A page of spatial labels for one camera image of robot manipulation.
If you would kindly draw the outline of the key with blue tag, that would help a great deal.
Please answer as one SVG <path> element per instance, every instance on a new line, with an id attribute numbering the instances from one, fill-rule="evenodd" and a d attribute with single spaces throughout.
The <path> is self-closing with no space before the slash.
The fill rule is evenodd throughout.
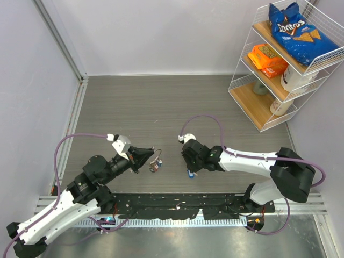
<path id="1" fill-rule="evenodd" d="M 193 179 L 195 178 L 195 176 L 198 176 L 197 173 L 192 172 L 190 169 L 188 169 L 187 172 L 190 179 Z"/>

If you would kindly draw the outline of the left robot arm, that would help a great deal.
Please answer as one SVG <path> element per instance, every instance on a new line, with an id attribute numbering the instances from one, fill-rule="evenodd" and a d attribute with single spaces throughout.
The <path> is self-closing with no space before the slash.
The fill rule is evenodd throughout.
<path id="1" fill-rule="evenodd" d="M 38 257 L 56 237 L 80 220 L 114 211 L 116 198 L 106 184 L 127 170 L 138 173 L 154 149 L 131 146 L 126 154 L 127 157 L 117 154 L 110 161 L 100 155 L 91 157 L 55 202 L 23 223 L 7 225 L 16 256 Z"/>

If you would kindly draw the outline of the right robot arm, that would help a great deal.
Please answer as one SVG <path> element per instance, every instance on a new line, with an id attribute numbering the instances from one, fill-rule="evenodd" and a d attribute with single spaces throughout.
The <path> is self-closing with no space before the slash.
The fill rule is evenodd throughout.
<path id="1" fill-rule="evenodd" d="M 306 203 L 315 176 L 315 169 L 289 148 L 277 153 L 250 153 L 222 146 L 208 148 L 187 134 L 178 138 L 183 144 L 182 156 L 190 173 L 199 170 L 241 171 L 264 176 L 267 181 L 252 183 L 246 189 L 242 205 L 250 212 L 266 203 L 287 198 Z"/>

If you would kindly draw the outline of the large metal keyring with keys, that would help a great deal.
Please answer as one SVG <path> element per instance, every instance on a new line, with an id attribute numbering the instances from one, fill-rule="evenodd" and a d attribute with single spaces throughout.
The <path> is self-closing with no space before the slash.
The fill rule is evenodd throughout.
<path id="1" fill-rule="evenodd" d="M 160 155 L 162 154 L 162 149 L 157 149 L 155 152 L 155 154 L 157 153 L 156 157 L 151 161 L 148 162 L 148 169 L 150 172 L 155 173 L 157 172 L 161 167 L 162 167 L 162 160 L 160 159 Z"/>

